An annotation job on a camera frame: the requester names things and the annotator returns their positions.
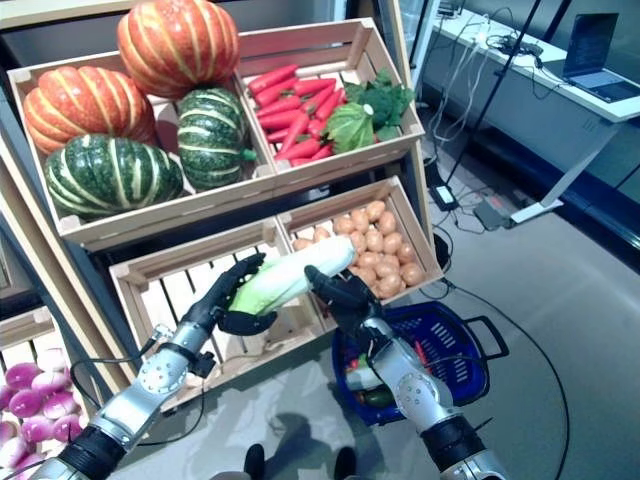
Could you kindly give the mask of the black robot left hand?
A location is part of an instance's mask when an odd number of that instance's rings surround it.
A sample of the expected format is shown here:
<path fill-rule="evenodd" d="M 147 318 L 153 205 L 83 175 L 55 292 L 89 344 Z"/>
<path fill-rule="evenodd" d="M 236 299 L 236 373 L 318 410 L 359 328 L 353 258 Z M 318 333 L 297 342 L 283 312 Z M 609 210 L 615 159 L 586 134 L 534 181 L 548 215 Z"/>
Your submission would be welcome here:
<path fill-rule="evenodd" d="M 238 288 L 244 284 L 244 278 L 256 274 L 264 258 L 264 253 L 253 254 L 222 273 L 207 293 L 189 308 L 181 321 L 197 324 L 208 333 L 218 326 L 221 331 L 236 336 L 254 336 L 268 330 L 277 319 L 275 312 L 259 316 L 230 307 Z"/>

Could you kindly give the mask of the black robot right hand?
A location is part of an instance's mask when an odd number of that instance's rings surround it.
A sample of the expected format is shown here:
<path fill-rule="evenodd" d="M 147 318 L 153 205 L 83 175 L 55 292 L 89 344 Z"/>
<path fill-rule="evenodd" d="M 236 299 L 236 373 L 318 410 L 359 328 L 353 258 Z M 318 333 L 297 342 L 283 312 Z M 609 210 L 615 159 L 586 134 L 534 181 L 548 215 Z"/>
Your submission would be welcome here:
<path fill-rule="evenodd" d="M 329 308 L 338 327 L 359 342 L 380 337 L 378 321 L 383 319 L 380 301 L 358 276 L 348 271 L 334 276 L 317 267 L 304 268 L 312 292 Z"/>

